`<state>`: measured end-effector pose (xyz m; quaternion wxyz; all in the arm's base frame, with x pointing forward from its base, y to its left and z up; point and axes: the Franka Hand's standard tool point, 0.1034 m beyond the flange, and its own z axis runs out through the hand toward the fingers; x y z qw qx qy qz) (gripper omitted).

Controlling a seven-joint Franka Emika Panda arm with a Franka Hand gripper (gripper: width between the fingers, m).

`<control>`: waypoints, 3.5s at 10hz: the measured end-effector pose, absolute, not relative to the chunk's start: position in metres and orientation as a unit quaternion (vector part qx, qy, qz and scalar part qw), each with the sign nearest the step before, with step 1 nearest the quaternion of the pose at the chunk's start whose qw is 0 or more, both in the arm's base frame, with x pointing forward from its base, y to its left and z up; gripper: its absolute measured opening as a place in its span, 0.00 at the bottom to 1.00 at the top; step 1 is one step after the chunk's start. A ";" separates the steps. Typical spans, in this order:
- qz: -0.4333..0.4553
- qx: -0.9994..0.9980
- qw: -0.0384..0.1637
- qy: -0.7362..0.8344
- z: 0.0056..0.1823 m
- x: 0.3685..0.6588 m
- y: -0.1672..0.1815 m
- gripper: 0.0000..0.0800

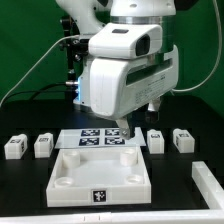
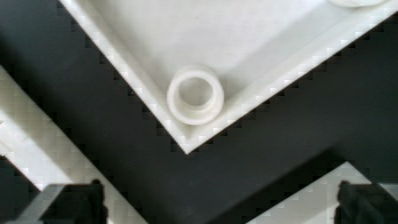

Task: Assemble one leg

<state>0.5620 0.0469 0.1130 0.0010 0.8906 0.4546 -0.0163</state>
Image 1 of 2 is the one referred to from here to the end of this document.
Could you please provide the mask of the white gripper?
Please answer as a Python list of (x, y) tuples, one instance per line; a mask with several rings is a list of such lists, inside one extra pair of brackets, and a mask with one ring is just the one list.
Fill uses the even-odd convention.
[[(135, 60), (96, 58), (90, 69), (90, 106), (92, 111), (105, 119), (118, 119), (120, 136), (131, 138), (127, 117), (132, 111), (144, 106), (173, 89), (178, 82), (178, 49), (164, 54), (163, 64), (155, 66), (148, 57)], [(156, 123), (160, 102), (151, 101), (146, 121)]]

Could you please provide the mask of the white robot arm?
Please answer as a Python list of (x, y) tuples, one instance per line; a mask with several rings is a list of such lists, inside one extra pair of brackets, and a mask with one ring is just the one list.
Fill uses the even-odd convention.
[(174, 0), (56, 0), (78, 27), (73, 45), (84, 70), (74, 103), (113, 120), (120, 136), (134, 136), (131, 113), (156, 111), (178, 82), (173, 42)]

